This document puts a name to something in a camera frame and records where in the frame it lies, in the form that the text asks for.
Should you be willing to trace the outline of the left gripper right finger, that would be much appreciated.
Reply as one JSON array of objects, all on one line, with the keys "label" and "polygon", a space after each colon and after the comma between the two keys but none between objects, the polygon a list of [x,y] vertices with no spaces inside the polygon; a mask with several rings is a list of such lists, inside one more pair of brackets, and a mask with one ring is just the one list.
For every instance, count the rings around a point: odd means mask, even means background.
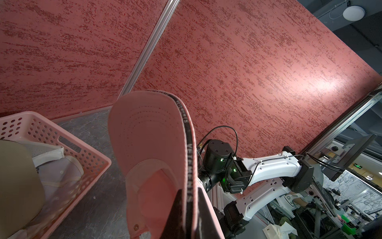
[{"label": "left gripper right finger", "polygon": [[196,239],[222,239],[222,230],[211,201],[202,187],[198,188]]}]

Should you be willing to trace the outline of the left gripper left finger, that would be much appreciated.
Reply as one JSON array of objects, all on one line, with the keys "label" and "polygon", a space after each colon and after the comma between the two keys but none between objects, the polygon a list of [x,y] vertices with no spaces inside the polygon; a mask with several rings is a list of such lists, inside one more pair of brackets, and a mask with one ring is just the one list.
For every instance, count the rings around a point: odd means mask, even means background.
[{"label": "left gripper left finger", "polygon": [[160,239],[185,239],[183,228],[183,192],[180,189],[174,199],[170,214]]}]

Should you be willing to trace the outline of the pink baseball cap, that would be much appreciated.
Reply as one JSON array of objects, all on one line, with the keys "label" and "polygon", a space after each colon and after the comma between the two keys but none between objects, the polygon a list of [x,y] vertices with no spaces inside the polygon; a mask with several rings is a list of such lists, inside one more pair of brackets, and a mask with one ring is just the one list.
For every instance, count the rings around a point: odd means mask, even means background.
[{"label": "pink baseball cap", "polygon": [[130,237],[148,232],[159,239],[181,189],[185,239],[195,239],[202,184],[195,130],[182,100],[156,90],[128,93],[109,113],[108,134],[125,179]]}]

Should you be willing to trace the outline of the pink plastic basket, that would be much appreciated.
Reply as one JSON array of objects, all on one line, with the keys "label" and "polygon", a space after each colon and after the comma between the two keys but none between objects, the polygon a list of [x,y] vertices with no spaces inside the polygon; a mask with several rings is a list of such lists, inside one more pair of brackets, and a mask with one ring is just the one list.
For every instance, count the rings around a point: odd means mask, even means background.
[{"label": "pink plastic basket", "polygon": [[1,118],[1,139],[23,143],[32,153],[45,190],[39,215],[13,239],[47,239],[110,167],[111,160],[35,112]]}]

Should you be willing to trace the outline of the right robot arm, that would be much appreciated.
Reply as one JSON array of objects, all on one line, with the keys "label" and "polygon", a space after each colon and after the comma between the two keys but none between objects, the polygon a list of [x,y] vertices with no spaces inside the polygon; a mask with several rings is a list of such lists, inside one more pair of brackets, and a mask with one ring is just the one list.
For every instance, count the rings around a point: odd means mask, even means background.
[{"label": "right robot arm", "polygon": [[242,194],[258,182],[265,183],[248,196],[228,203],[223,210],[214,209],[226,239],[234,239],[244,232],[252,217],[277,197],[300,193],[313,182],[313,166],[305,159],[298,159],[288,146],[279,154],[241,158],[230,144],[209,139],[198,146],[197,156],[199,180],[206,192],[219,186],[226,194]]}]

